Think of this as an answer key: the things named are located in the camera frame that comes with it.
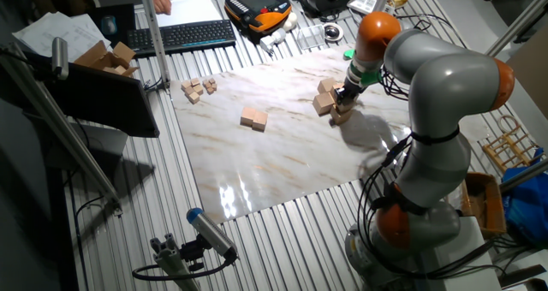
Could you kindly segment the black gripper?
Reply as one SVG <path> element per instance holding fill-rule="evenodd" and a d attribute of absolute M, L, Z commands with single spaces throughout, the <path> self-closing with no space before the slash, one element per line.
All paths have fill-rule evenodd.
<path fill-rule="evenodd" d="M 362 93 L 361 87 L 353 83 L 345 82 L 342 87 L 332 90 L 334 108 L 340 111 L 340 103 L 349 103 L 348 108 L 352 110 L 358 101 L 358 96 Z"/>

